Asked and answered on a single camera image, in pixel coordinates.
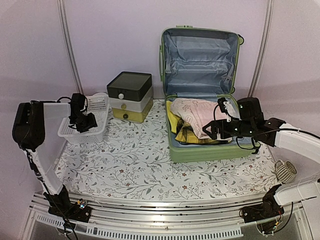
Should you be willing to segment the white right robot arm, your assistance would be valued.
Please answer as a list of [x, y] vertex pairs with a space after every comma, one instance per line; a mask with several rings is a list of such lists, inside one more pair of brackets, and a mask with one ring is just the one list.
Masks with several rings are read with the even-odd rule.
[[[213, 140], [229, 137], [250, 138], [252, 149], [258, 152], [257, 142], [269, 147], [296, 153], [316, 163], [320, 161], [320, 137], [314, 133], [294, 127], [284, 120], [264, 118], [259, 100], [256, 97], [237, 101], [239, 117], [235, 117], [232, 104], [224, 97], [217, 100], [217, 108], [226, 115], [225, 119], [214, 118], [202, 130]], [[262, 202], [241, 209], [245, 223], [280, 218], [284, 206], [320, 196], [320, 175], [314, 174], [295, 181], [297, 167], [289, 160], [278, 160], [274, 164], [278, 184], [263, 196]]]

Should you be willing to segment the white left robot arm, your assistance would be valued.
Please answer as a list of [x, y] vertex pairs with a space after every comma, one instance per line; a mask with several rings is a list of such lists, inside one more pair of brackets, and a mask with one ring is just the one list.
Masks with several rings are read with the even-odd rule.
[[49, 203], [48, 213], [65, 222], [88, 223], [92, 208], [83, 199], [71, 203], [66, 186], [57, 177], [44, 145], [46, 120], [68, 118], [79, 133], [84, 133], [97, 127], [95, 116], [86, 112], [87, 107], [87, 97], [81, 93], [73, 93], [69, 102], [60, 99], [22, 102], [18, 105], [12, 128], [13, 140], [24, 151], [31, 170], [41, 182], [43, 195]]

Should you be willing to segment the drawer cabinet with dark top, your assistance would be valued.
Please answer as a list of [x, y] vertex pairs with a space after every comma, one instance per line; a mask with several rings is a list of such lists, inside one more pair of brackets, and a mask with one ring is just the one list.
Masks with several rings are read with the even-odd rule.
[[115, 118], [142, 123], [153, 106], [152, 75], [123, 71], [107, 86]]

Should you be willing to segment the green hard-shell suitcase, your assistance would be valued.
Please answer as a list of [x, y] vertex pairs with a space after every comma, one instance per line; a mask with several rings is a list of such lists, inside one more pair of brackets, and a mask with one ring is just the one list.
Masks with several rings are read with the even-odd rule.
[[[159, 72], [165, 99], [226, 98], [234, 109], [233, 97], [238, 56], [244, 38], [234, 32], [193, 28], [165, 29], [159, 49]], [[253, 153], [251, 139], [232, 138], [227, 144], [186, 144], [169, 133], [169, 154], [175, 163], [215, 161], [247, 157]]]

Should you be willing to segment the white plastic mesh basket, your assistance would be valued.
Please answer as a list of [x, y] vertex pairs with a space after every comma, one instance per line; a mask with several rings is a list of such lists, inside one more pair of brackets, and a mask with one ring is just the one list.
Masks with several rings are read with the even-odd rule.
[[74, 93], [69, 104], [71, 114], [62, 119], [57, 135], [71, 144], [101, 142], [109, 112], [108, 95]]

